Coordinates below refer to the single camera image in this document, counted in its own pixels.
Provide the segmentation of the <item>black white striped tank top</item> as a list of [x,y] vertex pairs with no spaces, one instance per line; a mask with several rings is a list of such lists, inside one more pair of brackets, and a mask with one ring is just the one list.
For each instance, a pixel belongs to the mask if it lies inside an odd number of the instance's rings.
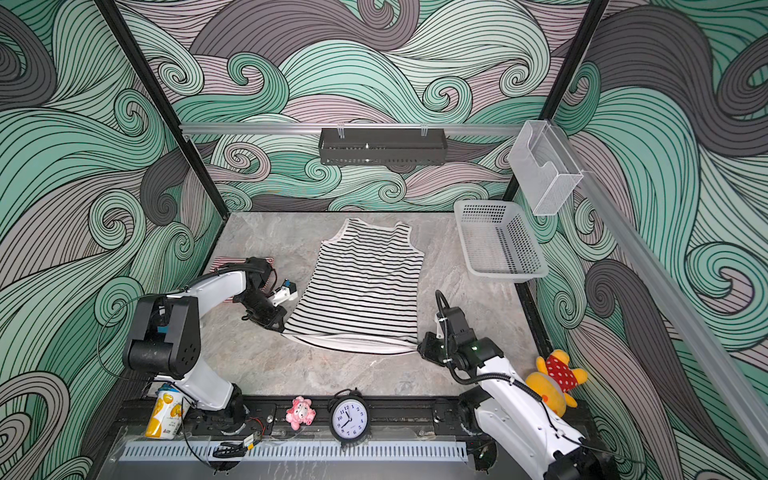
[[412,228],[348,218],[321,242],[310,281],[283,336],[332,351],[404,355],[418,344],[418,284],[425,254]]

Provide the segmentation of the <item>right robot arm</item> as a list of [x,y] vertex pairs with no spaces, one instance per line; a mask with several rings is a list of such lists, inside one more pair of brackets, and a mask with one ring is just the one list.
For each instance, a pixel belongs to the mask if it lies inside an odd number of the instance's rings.
[[470,389],[460,397],[462,427],[491,437],[532,479],[616,479],[613,456],[556,415],[490,339],[429,332],[423,359],[449,369]]

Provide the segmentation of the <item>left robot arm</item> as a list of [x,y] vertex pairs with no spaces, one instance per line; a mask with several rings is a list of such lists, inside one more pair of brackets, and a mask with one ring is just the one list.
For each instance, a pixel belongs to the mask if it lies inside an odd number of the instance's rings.
[[198,410],[211,412],[237,429],[246,422],[242,390],[202,359],[201,318],[230,299],[245,319],[263,328],[283,328],[286,310],[276,306],[266,286],[277,286],[269,260],[249,257],[225,263],[175,293],[149,294],[136,304],[122,354],[126,369],[171,383]]

